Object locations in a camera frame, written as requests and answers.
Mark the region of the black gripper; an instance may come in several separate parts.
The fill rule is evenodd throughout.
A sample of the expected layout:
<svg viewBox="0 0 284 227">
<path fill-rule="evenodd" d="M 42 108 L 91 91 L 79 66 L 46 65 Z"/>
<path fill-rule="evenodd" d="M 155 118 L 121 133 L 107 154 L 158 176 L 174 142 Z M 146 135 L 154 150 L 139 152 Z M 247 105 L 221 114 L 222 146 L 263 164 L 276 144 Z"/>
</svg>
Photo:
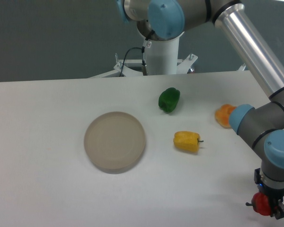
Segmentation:
<svg viewBox="0 0 284 227">
<path fill-rule="evenodd" d="M 266 176 L 261 168 L 254 171 L 254 182 L 259 192 L 268 197 L 271 217 L 284 218 L 284 181 L 275 181 Z"/>
</svg>

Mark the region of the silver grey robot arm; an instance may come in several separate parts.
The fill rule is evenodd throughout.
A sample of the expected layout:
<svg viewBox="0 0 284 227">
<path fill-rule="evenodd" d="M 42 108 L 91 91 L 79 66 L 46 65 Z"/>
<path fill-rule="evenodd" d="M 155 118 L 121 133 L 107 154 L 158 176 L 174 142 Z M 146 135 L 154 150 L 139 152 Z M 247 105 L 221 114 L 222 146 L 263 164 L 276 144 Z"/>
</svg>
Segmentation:
<svg viewBox="0 0 284 227">
<path fill-rule="evenodd" d="M 145 41 L 171 41 L 211 22 L 221 29 L 263 89 L 269 103 L 240 105 L 230 126 L 260 157 L 254 172 L 255 212 L 284 218 L 284 67 L 244 12 L 239 0 L 118 0 L 124 22 L 135 21 Z"/>
</svg>

